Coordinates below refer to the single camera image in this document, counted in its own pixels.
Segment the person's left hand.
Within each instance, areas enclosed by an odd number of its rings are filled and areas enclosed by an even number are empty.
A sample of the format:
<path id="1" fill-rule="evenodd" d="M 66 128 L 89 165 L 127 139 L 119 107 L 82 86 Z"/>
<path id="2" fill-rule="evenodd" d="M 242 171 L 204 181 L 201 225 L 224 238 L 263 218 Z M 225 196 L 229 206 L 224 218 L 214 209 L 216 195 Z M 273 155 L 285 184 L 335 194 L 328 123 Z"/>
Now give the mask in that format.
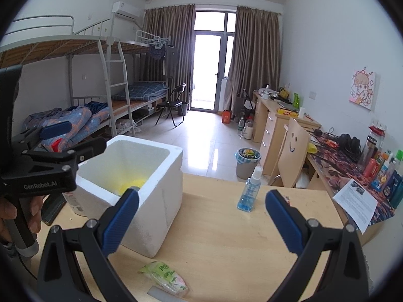
<path id="1" fill-rule="evenodd" d="M 39 233 L 41 230 L 41 209 L 43 206 L 43 197 L 35 196 L 32 198 L 30 203 L 30 219 L 27 221 L 29 229 L 32 233 Z M 5 225 L 5 221 L 9 219 L 15 219 L 18 214 L 17 209 L 13 204 L 8 202 L 6 199 L 1 198 L 1 207 L 0 207 L 0 217 L 1 217 L 1 237 L 8 241 L 13 242 L 13 239 L 10 235 L 10 232 Z"/>

